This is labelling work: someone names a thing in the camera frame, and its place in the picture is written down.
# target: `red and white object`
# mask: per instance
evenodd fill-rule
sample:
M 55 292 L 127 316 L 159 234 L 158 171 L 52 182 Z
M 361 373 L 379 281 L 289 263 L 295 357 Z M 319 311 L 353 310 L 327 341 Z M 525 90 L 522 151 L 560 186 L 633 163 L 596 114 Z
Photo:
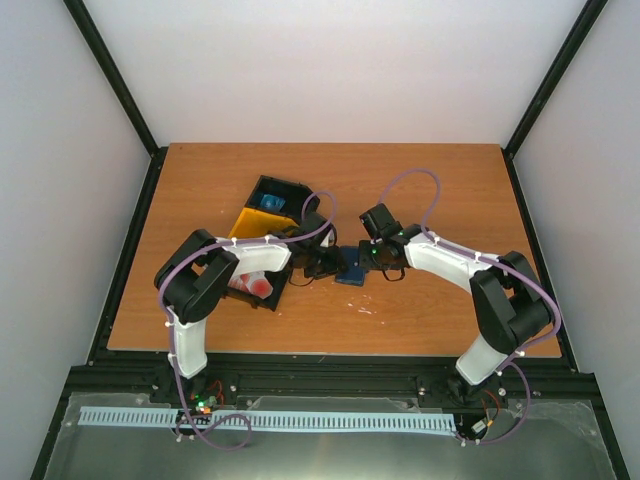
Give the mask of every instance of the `red and white object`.
M 231 277 L 229 286 L 260 297 L 263 300 L 273 292 L 273 287 L 264 276 L 264 272 L 244 273 Z
M 234 273 L 236 276 L 250 274 L 251 272 L 280 272 L 287 265 L 291 257 L 291 251 L 284 244 L 277 242 L 273 236 L 265 237 L 267 243 L 250 245 L 227 245 L 226 251 L 233 253 L 239 260 Z M 183 325 L 170 308 L 171 317 L 166 326 L 173 326 L 173 341 L 175 352 L 169 354 L 169 361 L 176 366 L 173 357 L 177 360 L 178 373 L 184 378 L 192 378 L 207 365 L 207 354 L 204 350 L 205 326 L 207 318 L 199 322 Z

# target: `black enclosure frame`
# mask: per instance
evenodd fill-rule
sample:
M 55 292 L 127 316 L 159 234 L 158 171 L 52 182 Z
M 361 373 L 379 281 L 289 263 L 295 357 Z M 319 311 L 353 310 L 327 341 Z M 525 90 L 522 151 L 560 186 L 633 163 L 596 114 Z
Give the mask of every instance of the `black enclosure frame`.
M 120 305 L 168 147 L 159 147 L 154 140 L 84 2 L 64 0 L 64 3 L 149 153 L 150 161 L 88 362 L 84 366 L 72 367 L 70 370 L 33 470 L 32 479 L 44 478 L 68 399 L 72 393 L 148 393 L 152 400 L 178 403 L 172 386 L 171 367 L 165 353 L 107 349 L 111 327 Z M 607 0 L 588 0 L 585 3 L 511 139 L 503 148 L 505 168 L 514 189 L 540 281 L 552 296 L 555 295 L 549 273 L 527 210 L 514 159 L 606 3 Z M 519 365 L 527 375 L 532 390 L 542 398 L 583 399 L 591 402 L 615 473 L 619 479 L 629 478 L 595 377 L 593 374 L 582 374 L 577 371 L 564 325 L 558 334 L 558 340 L 562 351 L 561 358 L 524 358 L 519 360 Z M 432 378 L 443 376 L 453 367 L 455 362 L 453 357 L 327 356 L 321 358 L 317 355 L 208 354 L 208 360 L 207 371 L 215 372 L 218 378 L 224 380 L 225 398 L 228 403 L 236 403 L 237 395 L 249 398 L 262 395 L 371 396 L 417 398 L 420 406 L 439 407 L 445 412 L 456 415 L 482 412 L 477 407 L 460 407 L 429 395 L 418 395 L 422 385 L 427 385 Z M 502 377 L 496 377 L 494 381 L 507 390 L 507 397 L 522 398 L 524 396 L 524 388 L 514 372 L 505 371 Z M 232 392 L 228 388 L 230 385 L 236 386 L 235 391 Z

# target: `yellow box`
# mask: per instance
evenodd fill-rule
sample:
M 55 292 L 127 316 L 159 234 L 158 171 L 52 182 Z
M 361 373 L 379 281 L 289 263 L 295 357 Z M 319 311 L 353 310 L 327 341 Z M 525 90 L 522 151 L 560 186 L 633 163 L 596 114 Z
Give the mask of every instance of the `yellow box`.
M 296 227 L 298 224 L 289 217 L 245 207 L 231 229 L 229 238 L 264 237 L 269 231 L 283 230 L 290 226 Z

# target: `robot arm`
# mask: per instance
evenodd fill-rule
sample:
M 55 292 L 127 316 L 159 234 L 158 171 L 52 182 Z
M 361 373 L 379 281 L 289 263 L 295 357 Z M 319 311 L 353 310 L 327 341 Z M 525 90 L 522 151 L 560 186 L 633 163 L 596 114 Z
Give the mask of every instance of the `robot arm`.
M 313 212 L 293 231 L 294 236 L 317 231 L 326 220 Z M 213 237 L 206 230 L 196 230 L 160 269 L 154 284 L 160 289 L 168 275 L 196 251 L 221 243 L 182 268 L 164 290 L 163 303 L 171 318 L 170 355 L 176 355 L 179 373 L 191 378 L 207 364 L 205 353 L 205 327 L 208 316 L 225 295 L 229 280 L 245 273 L 279 272 L 287 266 L 303 268 L 307 277 L 322 278 L 346 269 L 336 246 L 328 246 L 333 227 L 296 243 L 285 243 L 286 234 L 275 232 L 262 243 L 232 244 L 225 238 Z M 203 268 L 197 273 L 193 266 Z
M 404 277 L 405 268 L 425 270 L 471 294 L 480 335 L 456 362 L 456 370 L 468 386 L 486 380 L 520 345 L 551 322 L 551 312 L 535 291 L 502 270 L 478 261 L 475 251 L 445 241 L 433 232 L 426 236 L 417 225 L 403 228 L 384 204 L 376 205 L 360 219 L 371 237 L 370 241 L 360 242 L 362 268 L 381 270 L 385 277 L 389 270 L 400 270 L 399 279 Z M 464 250 L 471 258 L 447 246 Z M 531 265 L 520 253 L 483 256 L 537 282 Z

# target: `wooden table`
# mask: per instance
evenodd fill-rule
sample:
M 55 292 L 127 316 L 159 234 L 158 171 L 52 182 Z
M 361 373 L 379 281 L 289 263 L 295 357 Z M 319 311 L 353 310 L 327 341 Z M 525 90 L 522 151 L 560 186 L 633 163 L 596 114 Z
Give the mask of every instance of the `wooden table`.
M 110 349 L 167 350 L 165 318 L 153 277 L 195 229 L 226 236 L 259 175 L 331 190 L 338 198 L 340 245 L 367 238 L 358 216 L 398 173 L 436 171 L 443 184 L 429 226 L 484 252 L 517 250 L 531 259 L 498 145 L 173 144 L 151 204 L 109 340 Z M 434 194 L 425 175 L 407 177 L 386 200 L 404 225 L 417 223 Z M 319 212 L 328 215 L 323 199 Z M 478 335 L 471 297 L 431 274 L 409 270 L 389 283 L 380 272 L 362 288 L 288 285 L 276 312 L 226 299 L 207 325 L 208 351 L 460 355 Z M 555 341 L 534 347 L 559 356 Z

